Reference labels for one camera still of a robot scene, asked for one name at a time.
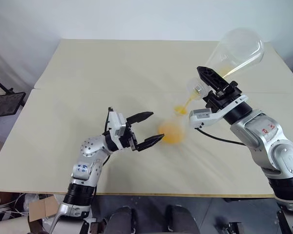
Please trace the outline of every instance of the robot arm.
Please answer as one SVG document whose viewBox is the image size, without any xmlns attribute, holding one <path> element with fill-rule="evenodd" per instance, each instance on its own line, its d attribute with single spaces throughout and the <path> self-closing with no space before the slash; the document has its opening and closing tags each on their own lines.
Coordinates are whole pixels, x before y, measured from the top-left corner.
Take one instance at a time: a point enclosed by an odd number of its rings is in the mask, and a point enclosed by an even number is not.
<svg viewBox="0 0 293 234">
<path fill-rule="evenodd" d="M 224 118 L 231 131 L 249 148 L 254 162 L 261 167 L 272 187 L 281 212 L 278 213 L 283 233 L 293 233 L 293 142 L 281 126 L 260 110 L 253 110 L 237 83 L 227 83 L 207 67 L 197 68 L 200 78 L 214 91 L 203 98 L 202 110 L 191 111 L 190 125 L 203 128 Z"/>
<path fill-rule="evenodd" d="M 102 167 L 115 151 L 130 147 L 133 151 L 147 149 L 164 134 L 149 137 L 138 144 L 131 125 L 150 117 L 153 112 L 143 112 L 125 119 L 121 113 L 108 110 L 105 132 L 84 141 L 77 163 L 73 166 L 71 181 L 63 202 L 60 204 L 50 234 L 61 216 L 86 219 L 89 216 L 92 194 L 95 193 Z"/>
</svg>

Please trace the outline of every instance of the orange liquid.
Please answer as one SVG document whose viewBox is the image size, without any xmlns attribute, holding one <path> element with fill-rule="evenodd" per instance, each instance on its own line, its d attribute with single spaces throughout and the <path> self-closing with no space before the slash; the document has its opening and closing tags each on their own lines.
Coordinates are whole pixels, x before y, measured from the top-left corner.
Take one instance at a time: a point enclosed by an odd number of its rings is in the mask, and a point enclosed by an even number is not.
<svg viewBox="0 0 293 234">
<path fill-rule="evenodd" d="M 187 111 L 187 107 L 190 104 L 190 102 L 192 100 L 194 100 L 196 97 L 198 97 L 199 93 L 197 93 L 196 91 L 193 91 L 189 97 L 189 99 L 187 100 L 187 102 L 182 106 L 182 105 L 178 105 L 175 106 L 174 110 L 175 112 L 181 114 L 181 115 L 186 115 L 188 113 Z"/>
<path fill-rule="evenodd" d="M 167 120 L 158 128 L 159 134 L 165 134 L 163 141 L 168 144 L 180 143 L 185 138 L 185 131 L 178 121 Z"/>
<path fill-rule="evenodd" d="M 224 66 L 221 67 L 219 69 L 219 71 L 217 72 L 221 77 L 224 77 L 225 75 L 227 75 L 229 72 L 231 72 L 233 70 L 233 67 L 230 66 Z"/>
</svg>

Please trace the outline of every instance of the spilled liquid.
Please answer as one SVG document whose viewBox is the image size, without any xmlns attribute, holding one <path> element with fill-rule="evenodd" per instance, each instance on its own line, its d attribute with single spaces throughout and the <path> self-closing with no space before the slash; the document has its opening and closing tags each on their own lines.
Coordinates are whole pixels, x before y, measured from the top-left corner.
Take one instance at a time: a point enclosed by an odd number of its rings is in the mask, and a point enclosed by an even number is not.
<svg viewBox="0 0 293 234">
<path fill-rule="evenodd" d="M 185 126 L 183 124 L 183 115 L 188 113 L 187 107 L 192 100 L 198 97 L 197 92 L 193 92 L 184 105 L 177 105 L 174 111 L 177 114 L 174 118 L 164 121 L 158 128 L 159 134 L 165 134 L 162 141 L 168 144 L 180 143 L 185 138 Z"/>
</svg>

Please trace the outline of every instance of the clear plastic cup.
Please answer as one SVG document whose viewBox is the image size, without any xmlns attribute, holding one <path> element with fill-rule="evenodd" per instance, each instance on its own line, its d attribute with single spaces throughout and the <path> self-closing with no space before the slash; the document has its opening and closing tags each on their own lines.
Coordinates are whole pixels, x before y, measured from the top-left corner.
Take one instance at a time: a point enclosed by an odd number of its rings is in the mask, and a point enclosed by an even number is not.
<svg viewBox="0 0 293 234">
<path fill-rule="evenodd" d="M 229 31 L 219 41 L 205 66 L 213 69 L 222 78 L 232 73 L 258 64 L 264 55 L 261 38 L 251 29 L 236 28 Z M 206 97 L 211 88 L 199 78 L 191 79 L 187 85 L 188 91 L 195 99 Z"/>
</svg>

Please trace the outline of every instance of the table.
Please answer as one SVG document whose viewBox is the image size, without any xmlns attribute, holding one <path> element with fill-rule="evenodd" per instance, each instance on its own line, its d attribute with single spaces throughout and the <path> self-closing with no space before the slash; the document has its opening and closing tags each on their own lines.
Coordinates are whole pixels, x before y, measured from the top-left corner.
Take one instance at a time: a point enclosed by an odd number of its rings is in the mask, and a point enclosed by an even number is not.
<svg viewBox="0 0 293 234">
<path fill-rule="evenodd" d="M 157 134 L 216 44 L 63 39 L 0 153 L 0 191 L 66 193 L 80 144 L 103 132 L 108 106 L 125 117 L 153 111 L 134 131 L 138 141 Z M 231 79 L 293 141 L 293 74 L 270 44 L 265 48 L 260 64 Z M 237 140 L 224 120 L 205 131 Z M 272 189 L 246 147 L 189 129 L 179 145 L 114 153 L 98 194 L 272 197 Z"/>
</svg>

